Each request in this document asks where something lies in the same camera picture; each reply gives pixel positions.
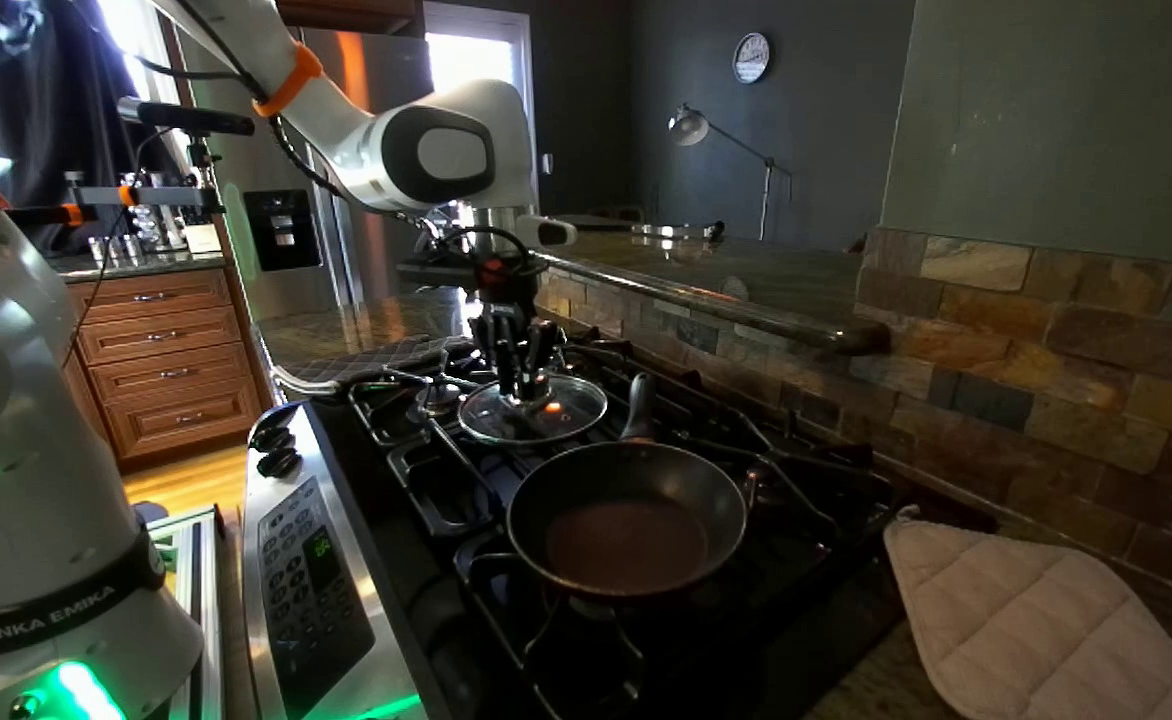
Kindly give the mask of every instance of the cooking pot lid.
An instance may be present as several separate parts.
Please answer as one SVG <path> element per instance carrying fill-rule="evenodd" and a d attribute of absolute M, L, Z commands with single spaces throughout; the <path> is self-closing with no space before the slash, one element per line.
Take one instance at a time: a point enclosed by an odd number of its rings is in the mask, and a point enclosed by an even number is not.
<path fill-rule="evenodd" d="M 499 383 L 462 405 L 462 428 L 486 442 L 553 442 L 587 432 L 608 412 L 608 390 L 585 374 L 553 374 L 536 401 L 505 396 Z"/>

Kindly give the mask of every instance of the stovetop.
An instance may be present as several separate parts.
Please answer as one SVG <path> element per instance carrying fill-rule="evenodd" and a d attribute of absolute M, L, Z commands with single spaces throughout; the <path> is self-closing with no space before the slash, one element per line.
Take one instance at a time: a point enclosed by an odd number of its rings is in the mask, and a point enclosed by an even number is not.
<path fill-rule="evenodd" d="M 381 574 L 399 594 L 389 611 L 418 637 L 424 672 L 453 677 L 458 714 L 804 712 L 900 611 L 880 552 L 900 492 L 871 472 L 871 453 L 764 428 L 629 342 L 572 342 L 567 359 L 608 390 L 608 412 L 557 442 L 472 440 L 458 422 L 453 380 L 430 362 L 348 387 L 378 455 L 355 497 L 371 535 L 381 528 Z M 492 380 L 481 350 L 462 348 L 444 369 L 462 383 Z M 743 489 L 743 545 L 708 580 L 658 600 L 549 587 L 514 552 L 505 513 L 543 460 L 621 440 L 638 371 L 651 374 L 651 440 L 721 463 Z M 405 549 L 422 549 L 413 568 L 389 559 Z"/>

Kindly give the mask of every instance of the cabinet drawer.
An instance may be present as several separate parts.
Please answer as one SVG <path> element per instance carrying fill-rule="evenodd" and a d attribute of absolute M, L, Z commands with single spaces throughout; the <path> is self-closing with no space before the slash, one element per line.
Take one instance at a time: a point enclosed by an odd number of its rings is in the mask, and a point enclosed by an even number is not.
<path fill-rule="evenodd" d="M 144 390 L 109 405 L 118 460 L 152 455 L 202 440 L 220 440 L 253 428 L 256 401 L 249 387 L 203 383 L 210 390 L 173 405 L 163 390 Z"/>
<path fill-rule="evenodd" d="M 135 396 L 135 390 L 170 390 L 185 396 L 203 383 L 230 387 L 243 383 L 249 369 L 237 350 L 237 342 L 211 342 L 198 350 L 163 350 L 144 359 L 121 359 L 121 362 L 97 362 L 92 383 L 99 405 Z"/>
<path fill-rule="evenodd" d="M 92 296 L 90 325 L 173 317 L 198 308 L 225 308 L 230 286 L 220 270 L 175 270 L 175 274 L 130 274 L 105 279 Z"/>
<path fill-rule="evenodd" d="M 86 325 L 77 333 L 77 348 L 90 359 L 90 369 L 109 359 L 140 359 L 156 350 L 193 350 L 210 342 L 237 342 L 237 317 L 230 303 L 156 319 Z"/>

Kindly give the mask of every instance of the green light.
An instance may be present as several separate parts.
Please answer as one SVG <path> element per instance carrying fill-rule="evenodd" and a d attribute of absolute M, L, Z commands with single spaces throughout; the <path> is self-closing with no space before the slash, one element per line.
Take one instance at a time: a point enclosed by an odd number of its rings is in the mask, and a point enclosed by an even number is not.
<path fill-rule="evenodd" d="M 392 694 L 385 705 L 378 705 L 371 712 L 365 712 L 360 720 L 392 720 L 392 714 L 407 714 L 413 708 L 422 708 L 422 694 Z"/>
<path fill-rule="evenodd" d="M 90 664 L 64 659 L 28 683 L 16 701 L 28 720 L 126 720 L 109 687 Z"/>

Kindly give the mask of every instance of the oven mitt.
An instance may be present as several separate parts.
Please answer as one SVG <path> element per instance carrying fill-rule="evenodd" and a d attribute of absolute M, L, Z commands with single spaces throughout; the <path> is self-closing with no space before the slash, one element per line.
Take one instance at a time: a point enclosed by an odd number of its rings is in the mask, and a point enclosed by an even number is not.
<path fill-rule="evenodd" d="M 917 650 L 977 720 L 1172 720 L 1172 637 L 1099 559 L 900 514 L 884 528 Z"/>

